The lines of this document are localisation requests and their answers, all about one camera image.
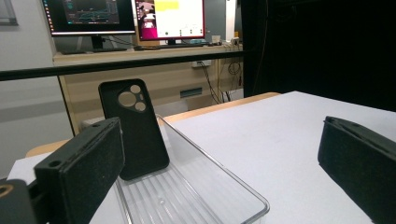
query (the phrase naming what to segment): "circular hole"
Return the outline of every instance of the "circular hole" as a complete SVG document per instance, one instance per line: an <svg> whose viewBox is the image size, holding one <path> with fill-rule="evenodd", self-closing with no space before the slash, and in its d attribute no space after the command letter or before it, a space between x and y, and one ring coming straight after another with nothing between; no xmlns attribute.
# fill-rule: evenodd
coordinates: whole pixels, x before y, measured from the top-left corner
<svg viewBox="0 0 396 224"><path fill-rule="evenodd" d="M136 85L133 85L133 86L131 87L131 92L133 92L133 93L139 93L139 92L140 92L140 87L139 87L139 86L136 86Z"/></svg>
<svg viewBox="0 0 396 224"><path fill-rule="evenodd" d="M60 161L52 161L49 163L49 167L55 167L55 166L58 166L59 164L61 164Z"/></svg>
<svg viewBox="0 0 396 224"><path fill-rule="evenodd" d="M143 102L138 102L134 108L136 108L138 111L144 111L146 109L146 105Z"/></svg>
<svg viewBox="0 0 396 224"><path fill-rule="evenodd" d="M14 189L14 186L12 186L12 185L9 185L9 184L1 185L0 186L0 198L8 195L13 189Z"/></svg>
<svg viewBox="0 0 396 224"><path fill-rule="evenodd" d="M134 96L133 93L129 91L125 91L120 94L119 102L121 105L126 107L133 106L136 103L136 97Z"/></svg>

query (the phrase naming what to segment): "black backdrop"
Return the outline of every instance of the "black backdrop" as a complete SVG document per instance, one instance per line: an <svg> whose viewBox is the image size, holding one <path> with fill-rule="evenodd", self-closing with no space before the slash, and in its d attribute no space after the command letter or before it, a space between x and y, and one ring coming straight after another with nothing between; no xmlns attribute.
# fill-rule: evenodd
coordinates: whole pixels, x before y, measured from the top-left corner
<svg viewBox="0 0 396 224"><path fill-rule="evenodd" d="M270 0L268 16L266 9L265 1L242 1L246 96L303 91L396 111L388 1Z"/></svg>

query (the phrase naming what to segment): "white wall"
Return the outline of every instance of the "white wall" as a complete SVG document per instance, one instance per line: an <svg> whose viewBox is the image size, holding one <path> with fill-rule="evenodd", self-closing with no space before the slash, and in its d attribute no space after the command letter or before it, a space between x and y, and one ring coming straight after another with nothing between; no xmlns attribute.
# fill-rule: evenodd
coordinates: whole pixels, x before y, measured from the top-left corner
<svg viewBox="0 0 396 224"><path fill-rule="evenodd" d="M52 66L40 4L12 1L19 26L0 26L0 71ZM0 82L0 178L31 148L71 137L56 77Z"/></svg>

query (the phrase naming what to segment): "monitor screen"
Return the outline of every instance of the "monitor screen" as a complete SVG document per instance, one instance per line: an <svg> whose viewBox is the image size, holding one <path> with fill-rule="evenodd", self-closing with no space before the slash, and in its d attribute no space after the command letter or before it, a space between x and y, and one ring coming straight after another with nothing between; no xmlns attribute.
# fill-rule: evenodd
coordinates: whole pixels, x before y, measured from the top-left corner
<svg viewBox="0 0 396 224"><path fill-rule="evenodd" d="M131 35L131 0L42 0L52 36Z"/></svg>
<svg viewBox="0 0 396 224"><path fill-rule="evenodd" d="M139 39L205 37L204 0L135 0Z"/></svg>

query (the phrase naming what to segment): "table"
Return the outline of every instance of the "table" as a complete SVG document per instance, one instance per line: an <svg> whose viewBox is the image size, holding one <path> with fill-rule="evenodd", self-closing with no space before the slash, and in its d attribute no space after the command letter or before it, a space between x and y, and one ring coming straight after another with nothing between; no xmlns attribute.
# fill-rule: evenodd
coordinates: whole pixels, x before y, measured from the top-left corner
<svg viewBox="0 0 396 224"><path fill-rule="evenodd" d="M269 201L265 223L372 223L318 165L326 116L396 141L396 113L297 91L172 125ZM114 196L105 199L100 209L113 206L111 216L120 218L114 201ZM92 222L107 220L95 215Z"/></svg>

